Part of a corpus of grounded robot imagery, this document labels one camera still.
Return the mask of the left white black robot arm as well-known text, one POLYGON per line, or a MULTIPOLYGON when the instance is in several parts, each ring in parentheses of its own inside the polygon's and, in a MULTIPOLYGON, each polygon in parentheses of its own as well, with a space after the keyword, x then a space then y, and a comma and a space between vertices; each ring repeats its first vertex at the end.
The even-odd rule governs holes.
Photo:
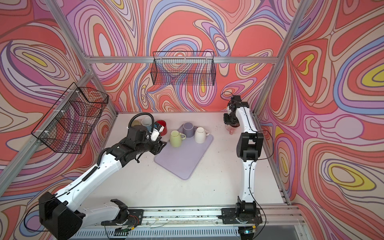
POLYGON ((157 123, 152 114, 149 127, 133 125, 143 116, 139 113, 128 124, 127 136, 112 147, 105 148, 98 156, 97 163, 72 183, 55 194, 44 193, 38 202, 39 221, 45 230, 57 240, 68 240, 80 229, 101 222, 125 225, 130 217, 127 205, 117 199, 93 208, 81 208, 83 201, 111 175, 125 167, 130 161, 139 161, 150 152, 154 156, 166 146, 161 133, 165 127, 157 123))

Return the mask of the beige speckled mug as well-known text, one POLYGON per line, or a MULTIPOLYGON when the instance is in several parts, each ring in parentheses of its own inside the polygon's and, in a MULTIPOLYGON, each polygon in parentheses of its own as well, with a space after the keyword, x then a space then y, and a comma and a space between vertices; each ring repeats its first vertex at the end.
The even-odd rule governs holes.
POLYGON ((140 126, 141 125, 141 122, 139 120, 134 120, 131 124, 131 127, 133 126, 140 126))

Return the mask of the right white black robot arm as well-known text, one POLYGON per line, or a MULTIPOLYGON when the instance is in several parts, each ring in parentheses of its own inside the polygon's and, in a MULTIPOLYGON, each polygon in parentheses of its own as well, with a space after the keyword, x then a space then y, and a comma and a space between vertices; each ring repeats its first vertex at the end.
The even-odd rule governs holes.
POLYGON ((236 146, 237 157, 242 163, 242 187, 235 207, 223 208, 219 219, 225 225, 252 224, 255 229, 263 222, 262 207, 255 198, 255 175, 257 162, 268 159, 261 157, 264 135, 252 120, 250 105, 241 96, 231 95, 227 111, 224 114, 225 125, 242 129, 236 146))

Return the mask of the light blue mug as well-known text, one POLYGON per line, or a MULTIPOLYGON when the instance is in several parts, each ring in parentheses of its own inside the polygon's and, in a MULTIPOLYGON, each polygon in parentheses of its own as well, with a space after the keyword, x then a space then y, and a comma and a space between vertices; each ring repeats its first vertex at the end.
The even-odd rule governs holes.
POLYGON ((144 117, 141 120, 141 125, 146 127, 150 133, 153 131, 153 123, 154 121, 151 117, 144 117))

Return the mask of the light green mug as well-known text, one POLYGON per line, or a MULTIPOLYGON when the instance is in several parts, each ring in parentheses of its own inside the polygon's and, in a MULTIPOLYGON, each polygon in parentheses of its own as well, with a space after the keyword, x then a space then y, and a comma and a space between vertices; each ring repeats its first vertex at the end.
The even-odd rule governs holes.
POLYGON ((187 137, 185 134, 180 133, 179 131, 172 131, 170 134, 170 143, 174 148, 178 148, 182 145, 183 140, 187 137))

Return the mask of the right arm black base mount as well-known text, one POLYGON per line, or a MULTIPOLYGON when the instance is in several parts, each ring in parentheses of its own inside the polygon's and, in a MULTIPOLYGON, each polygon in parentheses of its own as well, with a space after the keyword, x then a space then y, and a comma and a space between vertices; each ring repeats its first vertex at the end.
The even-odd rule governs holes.
POLYGON ((259 208, 251 213, 237 213, 235 208, 222 208, 221 215, 218 216, 223 221, 223 224, 256 224, 257 226, 263 223, 262 214, 259 208))

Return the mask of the red mug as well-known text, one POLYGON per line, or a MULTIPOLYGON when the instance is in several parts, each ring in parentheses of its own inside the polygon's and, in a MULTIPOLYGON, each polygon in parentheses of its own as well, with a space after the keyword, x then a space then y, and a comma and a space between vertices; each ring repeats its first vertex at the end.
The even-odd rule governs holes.
POLYGON ((161 130, 160 135, 165 136, 168 132, 167 123, 164 120, 157 120, 156 124, 159 126, 158 129, 161 130))

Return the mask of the white mug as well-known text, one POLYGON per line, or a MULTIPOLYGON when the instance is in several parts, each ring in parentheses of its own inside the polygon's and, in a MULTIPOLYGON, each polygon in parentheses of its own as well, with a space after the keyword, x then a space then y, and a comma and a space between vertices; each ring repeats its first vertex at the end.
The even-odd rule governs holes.
POLYGON ((202 127, 198 127, 194 135, 195 142, 198 144, 203 144, 206 141, 207 136, 209 135, 210 135, 210 132, 208 132, 202 127))

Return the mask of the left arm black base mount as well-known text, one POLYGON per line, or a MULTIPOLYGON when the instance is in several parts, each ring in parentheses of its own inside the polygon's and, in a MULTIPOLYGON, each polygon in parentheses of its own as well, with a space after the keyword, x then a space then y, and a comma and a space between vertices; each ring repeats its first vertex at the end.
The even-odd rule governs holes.
POLYGON ((137 227, 142 224, 144 210, 128 209, 125 213, 118 214, 117 218, 112 221, 101 222, 102 226, 131 226, 137 227))

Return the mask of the pink patterned mug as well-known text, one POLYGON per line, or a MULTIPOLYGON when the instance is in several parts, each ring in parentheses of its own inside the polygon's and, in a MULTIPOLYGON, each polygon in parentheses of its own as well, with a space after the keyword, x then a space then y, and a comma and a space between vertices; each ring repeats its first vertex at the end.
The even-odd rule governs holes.
POLYGON ((235 133, 238 132, 239 129, 240 129, 239 127, 227 126, 227 130, 230 133, 230 135, 234 135, 235 133))

